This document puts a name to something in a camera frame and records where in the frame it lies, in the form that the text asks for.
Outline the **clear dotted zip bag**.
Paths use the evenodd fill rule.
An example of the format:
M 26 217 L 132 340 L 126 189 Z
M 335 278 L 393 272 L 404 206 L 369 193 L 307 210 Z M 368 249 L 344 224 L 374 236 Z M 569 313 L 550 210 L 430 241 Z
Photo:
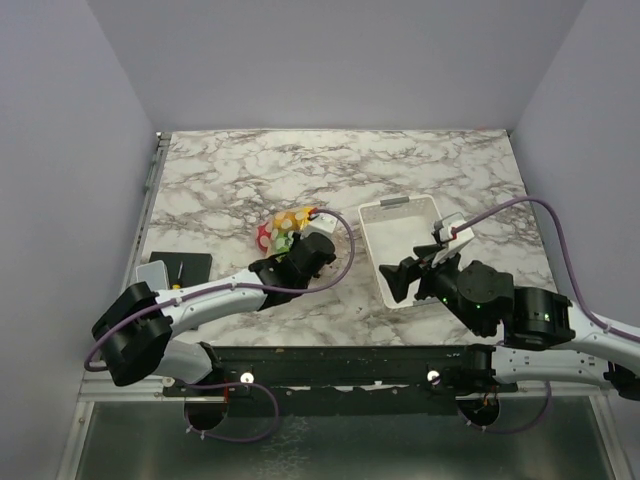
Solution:
M 256 229 L 257 247 L 265 257 L 287 253 L 294 243 L 294 236 L 302 233 L 316 211 L 316 207 L 303 206 L 271 215 Z

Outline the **white perforated basket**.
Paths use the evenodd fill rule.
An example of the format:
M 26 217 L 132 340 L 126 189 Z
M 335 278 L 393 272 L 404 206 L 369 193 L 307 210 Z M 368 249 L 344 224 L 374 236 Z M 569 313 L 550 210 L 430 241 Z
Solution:
M 435 199 L 428 195 L 404 196 L 363 204 L 358 208 L 362 238 L 378 283 L 380 297 L 385 307 L 399 310 L 423 304 L 440 302 L 435 298 L 416 301 L 420 279 L 413 282 L 407 298 L 396 303 L 388 285 L 379 272 L 380 265 L 397 265 L 406 257 L 417 258 L 415 246 L 436 244 L 432 235 L 433 224 L 443 216 Z M 453 304 L 456 307 L 460 295 Z

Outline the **red toy apple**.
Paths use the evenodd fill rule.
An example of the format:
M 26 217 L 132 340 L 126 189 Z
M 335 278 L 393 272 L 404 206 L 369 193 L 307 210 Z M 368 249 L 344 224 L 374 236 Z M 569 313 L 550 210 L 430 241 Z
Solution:
M 264 253 L 266 253 L 271 246 L 271 234 L 272 227 L 269 222 L 266 222 L 257 228 L 256 243 L 259 249 Z

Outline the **green striped toy watermelon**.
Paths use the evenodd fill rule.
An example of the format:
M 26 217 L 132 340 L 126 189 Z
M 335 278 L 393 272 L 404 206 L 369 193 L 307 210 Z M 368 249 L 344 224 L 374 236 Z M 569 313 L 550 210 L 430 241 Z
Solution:
M 270 251 L 272 254 L 286 253 L 294 242 L 293 231 L 273 231 L 271 235 Z

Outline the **yellow toy banana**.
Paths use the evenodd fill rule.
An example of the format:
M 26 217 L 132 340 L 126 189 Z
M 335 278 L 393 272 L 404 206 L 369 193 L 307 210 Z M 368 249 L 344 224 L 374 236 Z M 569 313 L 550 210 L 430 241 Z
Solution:
M 279 211 L 273 216 L 272 228 L 278 232 L 301 231 L 310 223 L 313 212 L 314 208 L 310 206 Z

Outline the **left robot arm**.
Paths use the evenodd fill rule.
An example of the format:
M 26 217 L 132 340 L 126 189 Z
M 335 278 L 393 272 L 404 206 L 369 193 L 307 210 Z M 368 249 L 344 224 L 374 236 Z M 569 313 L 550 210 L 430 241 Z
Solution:
M 159 291 L 135 283 L 94 324 L 92 335 L 114 384 L 129 386 L 167 362 L 165 351 L 176 336 L 223 317 L 289 303 L 335 259 L 332 240 L 312 233 L 289 252 L 222 280 Z

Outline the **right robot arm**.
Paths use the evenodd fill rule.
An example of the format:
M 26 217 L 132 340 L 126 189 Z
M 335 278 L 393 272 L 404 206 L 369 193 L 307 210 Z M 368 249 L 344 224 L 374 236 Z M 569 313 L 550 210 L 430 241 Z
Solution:
M 502 343 L 481 346 L 480 356 L 459 367 L 461 383 L 481 391 L 492 382 L 575 382 L 613 388 L 639 398 L 639 346 L 598 326 L 567 297 L 515 285 L 511 274 L 480 261 L 460 268 L 454 255 L 434 261 L 436 245 L 417 247 L 397 265 L 381 265 L 393 299 L 406 299 L 413 282 L 416 299 L 440 301 L 474 335 L 500 335 Z

